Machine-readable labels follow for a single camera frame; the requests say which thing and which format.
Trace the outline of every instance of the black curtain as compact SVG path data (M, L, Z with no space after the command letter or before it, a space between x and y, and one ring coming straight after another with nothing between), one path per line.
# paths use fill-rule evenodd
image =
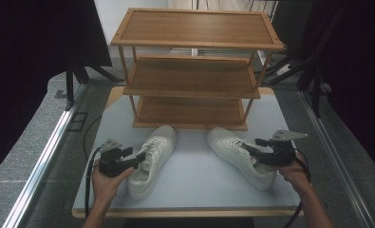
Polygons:
M344 1L317 1L307 32ZM328 100L375 161L375 1L349 1L321 66L332 88Z
M111 67L93 0L0 1L0 163L72 56Z

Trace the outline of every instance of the sneaker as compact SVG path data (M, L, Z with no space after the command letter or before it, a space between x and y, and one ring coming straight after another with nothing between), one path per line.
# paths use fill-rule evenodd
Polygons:
M241 147L243 143L258 149L257 145L221 127L208 133L208 144L222 160L238 168L254 188L269 189L275 181L276 168L257 162L249 151Z
M143 144L140 152L145 152L145 161L141 162L127 179L128 193L136 199L148 197L154 189L161 166L173 153L176 146L176 131L164 125L156 129Z

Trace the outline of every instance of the table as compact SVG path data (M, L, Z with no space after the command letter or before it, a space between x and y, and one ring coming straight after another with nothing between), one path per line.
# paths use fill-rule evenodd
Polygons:
M269 88L260 87L261 99L247 119L248 131L235 132L241 138L268 139L277 129L288 129L279 104ZM133 156L154 128L132 127L134 115L130 100L115 87L103 113L93 150L108 138L132 146ZM291 185L277 175L266 191L253 188L237 168L221 160L206 142L208 130L177 129L178 141L172 156L159 171L151 195L143 200L131 198L126 181L106 214L123 218L171 217L254 217L292 215L299 197ZM84 218L85 173L74 201L72 214ZM93 204L93 193L89 205Z

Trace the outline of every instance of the shoe rack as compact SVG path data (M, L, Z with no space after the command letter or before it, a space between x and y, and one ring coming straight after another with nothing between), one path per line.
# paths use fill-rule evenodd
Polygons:
M283 49L266 13L129 9L111 43L119 49L134 127L247 130L253 100L272 53ZM131 47L134 65L125 64ZM137 55L136 47L249 50L250 58ZM267 59L254 75L253 57ZM134 96L139 96L136 104ZM242 99L249 99L247 107Z

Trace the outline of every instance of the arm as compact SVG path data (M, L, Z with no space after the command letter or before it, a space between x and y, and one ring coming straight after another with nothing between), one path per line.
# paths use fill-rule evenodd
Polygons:
M104 216L110 206L111 200L116 197L120 183L134 171L129 168L115 178L109 178L99 172L99 168L94 168L92 172L92 185L94 202L89 216L86 218L84 228L102 227Z
M303 160L300 154L296 153L296 156L301 161ZM284 176L286 181L291 183L293 189L299 194L307 226L314 228L333 227L323 204L307 180L302 167L294 161L290 165L282 166L278 169L279 173Z

